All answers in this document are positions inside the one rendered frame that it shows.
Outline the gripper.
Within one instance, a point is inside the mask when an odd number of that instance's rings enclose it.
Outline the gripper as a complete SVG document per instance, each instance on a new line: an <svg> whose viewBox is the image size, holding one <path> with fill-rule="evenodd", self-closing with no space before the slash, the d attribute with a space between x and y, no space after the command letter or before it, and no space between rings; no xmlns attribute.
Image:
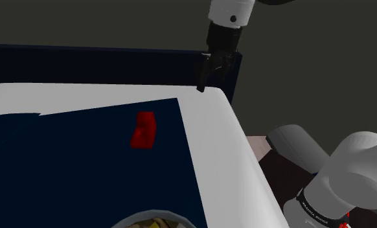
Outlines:
<svg viewBox="0 0 377 228"><path fill-rule="evenodd" d="M207 85L207 80L211 74L213 62L218 62L214 67L214 73L219 80L224 80L226 75L232 70L236 61L236 52L242 28L230 28L215 24L213 21L209 24L206 44L207 52L202 53L203 65L197 77L196 89L203 93Z"/></svg>

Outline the red block-shaped object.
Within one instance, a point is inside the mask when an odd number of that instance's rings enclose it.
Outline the red block-shaped object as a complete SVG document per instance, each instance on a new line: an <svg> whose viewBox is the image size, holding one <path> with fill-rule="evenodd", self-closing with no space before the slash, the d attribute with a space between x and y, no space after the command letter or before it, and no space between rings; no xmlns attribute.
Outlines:
<svg viewBox="0 0 377 228"><path fill-rule="evenodd" d="M152 149L156 135L154 112L140 111L136 116L136 125L130 140L132 148Z"/></svg>

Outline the dark blue blanket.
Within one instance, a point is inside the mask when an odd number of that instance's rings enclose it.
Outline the dark blue blanket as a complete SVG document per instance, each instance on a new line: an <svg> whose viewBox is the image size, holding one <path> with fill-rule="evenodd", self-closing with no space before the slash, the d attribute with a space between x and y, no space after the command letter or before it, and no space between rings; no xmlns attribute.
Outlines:
<svg viewBox="0 0 377 228"><path fill-rule="evenodd" d="M140 111L152 149L130 146ZM111 228L151 209L207 228L176 99L0 115L0 228Z"/></svg>

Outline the grey bowl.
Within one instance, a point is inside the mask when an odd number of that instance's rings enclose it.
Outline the grey bowl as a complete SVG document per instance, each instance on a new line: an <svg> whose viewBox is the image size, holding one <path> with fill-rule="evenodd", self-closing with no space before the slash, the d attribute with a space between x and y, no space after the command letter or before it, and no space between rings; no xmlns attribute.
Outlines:
<svg viewBox="0 0 377 228"><path fill-rule="evenodd" d="M132 214L131 216L122 219L111 228L126 228L128 226L133 225L134 223L141 222L144 220L150 220L155 217L170 220L173 222L178 222L181 224L178 228L197 228L193 223L191 223L188 219L186 219L183 216L180 216L171 211L156 209L141 211Z"/></svg>

